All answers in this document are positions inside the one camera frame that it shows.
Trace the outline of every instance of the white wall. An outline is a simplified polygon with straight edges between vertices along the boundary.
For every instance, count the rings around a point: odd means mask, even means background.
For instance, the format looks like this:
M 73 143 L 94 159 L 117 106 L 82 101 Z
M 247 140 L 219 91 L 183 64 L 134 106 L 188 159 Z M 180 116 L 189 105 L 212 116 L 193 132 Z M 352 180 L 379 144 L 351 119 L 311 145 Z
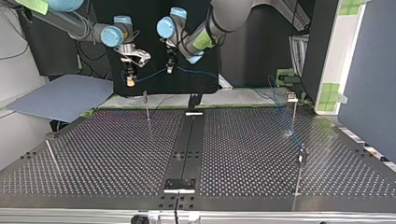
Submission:
M 21 31 L 18 19 L 9 9 L 1 12 Z M 7 23 L 0 12 L 0 59 L 23 52 L 27 42 Z M 38 74 L 31 51 L 28 49 L 17 58 L 0 60 L 0 169 L 21 154 L 36 147 L 50 132 L 47 119 L 13 113 L 4 106 L 16 98 L 45 84 Z
M 317 103 L 324 83 L 338 83 L 340 84 L 340 94 L 344 93 L 364 10 L 365 5 L 362 5 L 357 15 L 338 15 L 337 13 L 320 81 Z M 320 115 L 337 115 L 340 108 L 340 103 L 338 103 L 333 112 L 324 112 L 318 111 L 318 105 L 316 104 L 315 110 Z

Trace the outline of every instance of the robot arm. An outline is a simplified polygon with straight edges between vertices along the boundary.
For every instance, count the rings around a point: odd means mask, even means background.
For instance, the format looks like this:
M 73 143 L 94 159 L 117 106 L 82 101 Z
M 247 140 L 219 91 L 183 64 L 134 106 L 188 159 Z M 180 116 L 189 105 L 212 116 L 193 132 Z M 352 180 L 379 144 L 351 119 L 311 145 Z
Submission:
M 275 8 L 299 31 L 310 22 L 298 7 L 297 0 L 212 0 L 205 21 L 190 35 L 185 31 L 187 11 L 172 7 L 170 15 L 157 24 L 158 34 L 166 39 L 168 73 L 172 73 L 179 52 L 191 64 L 197 63 L 204 56 L 205 49 L 220 45 L 224 36 L 241 27 L 251 9 L 258 5 Z
M 158 22 L 157 32 L 167 39 L 168 54 L 179 50 L 194 64 L 204 56 L 204 49 L 213 48 L 226 34 L 240 28 L 248 19 L 252 6 L 253 0 L 212 0 L 206 20 L 191 35 L 185 31 L 187 11 L 172 7 L 170 16 Z M 168 73 L 172 73 L 176 62 L 176 57 L 170 57 Z
M 15 0 L 0 0 L 0 3 L 8 7 L 19 5 Z M 70 37 L 77 41 L 103 43 L 113 48 L 121 56 L 127 85 L 134 86 L 137 68 L 145 66 L 151 56 L 135 47 L 134 39 L 138 31 L 134 31 L 132 19 L 129 16 L 116 16 L 111 25 L 92 23 L 74 12 L 81 7 L 84 0 L 49 0 L 48 3 L 49 11 L 46 15 L 35 11 L 32 11 L 31 15 L 69 33 Z

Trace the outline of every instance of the black wall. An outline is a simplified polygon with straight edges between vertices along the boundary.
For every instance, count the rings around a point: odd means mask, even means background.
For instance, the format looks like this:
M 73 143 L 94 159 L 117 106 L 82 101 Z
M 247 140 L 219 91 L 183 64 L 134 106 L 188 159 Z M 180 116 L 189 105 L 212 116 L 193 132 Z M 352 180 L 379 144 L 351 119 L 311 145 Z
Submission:
M 317 0 L 315 3 L 303 70 L 303 83 L 313 100 L 316 100 L 318 96 L 318 88 L 326 62 L 338 1 Z
M 209 2 L 209 0 L 117 0 L 111 2 L 95 0 L 93 5 L 99 22 L 112 23 L 113 17 L 116 15 L 129 15 L 133 18 L 134 28 L 141 32 L 135 43 L 139 49 L 144 49 L 151 54 L 149 63 L 139 70 L 138 79 L 140 79 L 165 68 L 166 47 L 164 43 L 160 42 L 160 37 L 157 34 L 157 22 L 163 16 L 169 15 L 171 7 L 184 7 L 189 12 L 187 28 L 192 32 L 205 20 Z M 116 94 L 132 96 L 141 95 L 143 91 L 148 91 L 148 93 L 213 93 L 219 88 L 216 77 L 184 73 L 176 69 L 172 75 L 162 73 L 129 88 L 123 77 L 120 76 L 120 56 L 114 50 L 106 49 L 114 74 Z M 203 70 L 215 76 L 219 73 L 218 49 L 208 50 L 205 57 L 195 65 L 190 65 L 181 54 L 178 61 L 183 68 Z

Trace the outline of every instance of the perforated metal table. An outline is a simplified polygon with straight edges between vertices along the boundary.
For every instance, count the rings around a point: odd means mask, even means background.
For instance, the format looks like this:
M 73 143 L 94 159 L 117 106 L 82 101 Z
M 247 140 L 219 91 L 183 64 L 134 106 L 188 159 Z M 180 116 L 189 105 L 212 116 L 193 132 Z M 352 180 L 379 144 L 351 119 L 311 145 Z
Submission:
M 299 108 L 101 110 L 0 173 L 0 207 L 396 213 L 396 174 L 326 119 Z M 299 195 L 298 142 L 309 151 Z M 194 194 L 164 194 L 194 179 Z

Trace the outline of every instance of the green sticker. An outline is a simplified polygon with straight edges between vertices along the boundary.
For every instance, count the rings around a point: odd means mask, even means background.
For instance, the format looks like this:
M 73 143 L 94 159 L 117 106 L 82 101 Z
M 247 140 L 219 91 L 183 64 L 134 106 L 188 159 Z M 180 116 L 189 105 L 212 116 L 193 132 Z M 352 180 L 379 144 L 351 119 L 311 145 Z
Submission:
M 83 118 L 88 119 L 88 118 L 92 117 L 93 112 L 94 112 L 93 109 L 92 109 L 92 110 L 85 111 L 84 113 L 82 113 L 82 114 L 80 115 L 80 117 L 83 117 Z
M 206 30 L 203 30 L 198 37 L 195 39 L 193 45 L 200 50 L 206 49 L 206 48 L 213 48 L 215 47 L 212 44 L 212 40 L 210 39 L 209 34 L 207 33 Z
M 323 83 L 317 110 L 333 112 L 339 100 L 339 90 L 338 83 Z
M 339 15 L 358 15 L 362 0 L 342 0 Z
M 47 15 L 49 11 L 48 0 L 16 0 L 16 2 L 43 15 Z
M 284 81 L 280 80 L 280 76 L 288 76 L 288 77 L 294 77 L 294 69 L 288 68 L 288 69 L 277 69 L 276 71 L 276 85 L 277 86 L 293 86 L 292 83 L 285 84 Z

